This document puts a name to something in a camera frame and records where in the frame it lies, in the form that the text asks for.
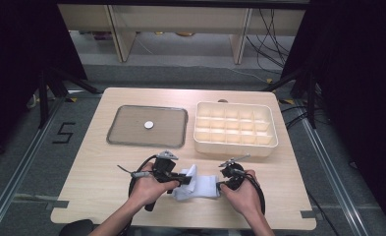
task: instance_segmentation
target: forearm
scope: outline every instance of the forearm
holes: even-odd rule
[[[141,208],[142,206],[136,201],[128,200],[89,235],[117,235],[131,221],[134,215],[140,211]]]
[[[250,213],[244,215],[248,225],[256,236],[275,235],[270,228],[262,212]]]

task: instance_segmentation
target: wooden table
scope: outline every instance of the wooden table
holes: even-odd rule
[[[66,208],[54,208],[51,220],[69,223],[91,219],[101,223],[128,198],[130,175],[118,164],[136,170],[162,147],[109,145],[106,136],[117,109],[122,105],[165,106],[185,108],[189,113],[186,141],[181,148],[169,149],[180,159],[175,172],[197,165],[198,175],[218,175],[218,167],[229,157],[195,151],[193,128],[196,105],[200,101],[226,99],[231,103],[264,104],[271,108],[279,145],[266,158],[248,158],[244,169],[254,169],[266,200],[266,218],[273,229],[312,230],[315,218],[302,217],[312,211],[303,179],[285,128],[277,99],[271,92],[192,90],[156,88],[108,88],[97,107],[80,151],[58,201],[67,201]],[[142,209],[132,225],[188,228],[249,228],[224,197],[189,199],[177,202],[164,194],[152,212]]]

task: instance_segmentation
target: gray floor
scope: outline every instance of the gray floor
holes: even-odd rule
[[[279,80],[279,75],[260,69],[256,53],[247,43],[241,65],[233,63],[228,35],[195,34],[181,37],[174,33],[138,34],[128,62],[117,60],[113,42],[94,40],[90,34],[71,32],[89,83],[107,87],[179,88],[179,89],[241,89],[260,90],[266,80]],[[257,44],[256,37],[250,39]],[[279,37],[281,44],[290,48],[292,37]],[[278,56],[266,50],[273,57]],[[266,70],[279,72],[277,65],[266,59],[259,64]],[[69,89],[80,89],[67,84]],[[289,99],[292,83],[278,88],[278,99]],[[52,203],[58,197],[62,184],[74,161],[85,131],[100,97],[82,93],[76,101],[61,102],[61,106],[38,148],[29,170],[26,172],[12,203],[0,222],[0,235],[58,235],[63,225],[54,224],[49,215]],[[293,107],[280,104],[281,109]],[[283,112],[287,123],[299,115],[298,109]],[[26,154],[37,133],[38,107],[24,114],[0,154],[0,194],[9,184],[16,167]],[[345,190],[356,206],[360,219],[369,235],[386,235],[386,218],[368,190],[359,173],[349,166],[350,157],[327,120],[323,111],[316,113],[317,133],[330,156],[333,166],[344,184]],[[75,125],[66,127],[73,133],[65,145],[54,145],[65,137],[57,132],[64,122]],[[324,214],[312,201],[317,213],[317,227],[313,231],[275,230],[277,235],[335,235],[330,223],[340,235],[358,235],[351,227],[344,208],[339,202],[330,180],[324,171],[317,150],[311,143],[303,122],[289,129],[289,135],[300,166],[307,190],[319,202]]]

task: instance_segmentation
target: left hand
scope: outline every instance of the left hand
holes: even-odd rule
[[[153,163],[147,162],[142,171],[152,171]],[[150,173],[149,176],[138,178],[135,182],[129,200],[137,201],[140,205],[146,206],[156,202],[156,200],[168,190],[178,187],[178,181],[159,183]]]

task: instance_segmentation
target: human hand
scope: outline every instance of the human hand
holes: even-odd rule
[[[152,171],[153,163],[147,162],[142,171]],[[159,183],[150,174],[146,177],[138,178],[135,182],[134,189],[129,196],[130,201],[136,201],[140,206],[146,206],[156,202],[156,200],[168,190],[178,187],[178,181],[170,181],[166,183]]]
[[[257,182],[253,170],[246,170],[245,172],[246,174],[250,174]],[[231,190],[225,184],[221,184],[220,189],[232,205],[233,209],[238,213],[242,215],[261,213],[259,195],[248,179],[245,179],[237,190]]]

